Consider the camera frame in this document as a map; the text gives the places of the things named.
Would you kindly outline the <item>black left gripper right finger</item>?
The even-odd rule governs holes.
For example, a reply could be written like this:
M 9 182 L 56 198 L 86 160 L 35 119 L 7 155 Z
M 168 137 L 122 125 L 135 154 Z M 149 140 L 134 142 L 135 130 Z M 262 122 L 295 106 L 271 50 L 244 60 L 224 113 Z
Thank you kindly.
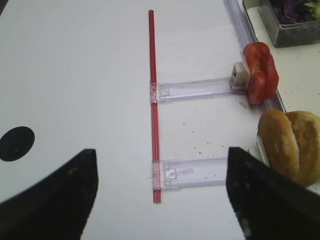
M 240 147 L 230 147 L 226 191 L 247 240 L 318 240 L 320 196 Z

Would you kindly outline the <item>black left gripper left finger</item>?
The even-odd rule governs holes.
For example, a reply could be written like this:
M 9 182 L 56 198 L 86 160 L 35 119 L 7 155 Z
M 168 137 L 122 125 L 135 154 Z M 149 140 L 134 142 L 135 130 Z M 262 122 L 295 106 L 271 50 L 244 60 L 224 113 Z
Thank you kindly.
M 2 240 L 79 240 L 98 192 L 97 154 L 84 149 L 0 204 Z

